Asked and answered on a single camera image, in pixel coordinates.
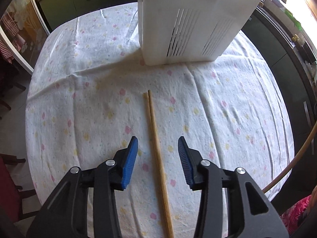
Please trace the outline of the pink patterned sleeve forearm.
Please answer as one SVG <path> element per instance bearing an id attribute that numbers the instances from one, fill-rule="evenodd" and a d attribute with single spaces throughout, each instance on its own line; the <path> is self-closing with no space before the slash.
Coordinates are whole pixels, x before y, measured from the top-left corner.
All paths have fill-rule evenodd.
<path id="1" fill-rule="evenodd" d="M 306 210 L 308 208 L 310 198 L 311 195 L 301 199 L 281 215 L 281 220 L 290 236 L 298 229 L 300 224 L 303 222 L 303 219 L 306 216 Z"/>

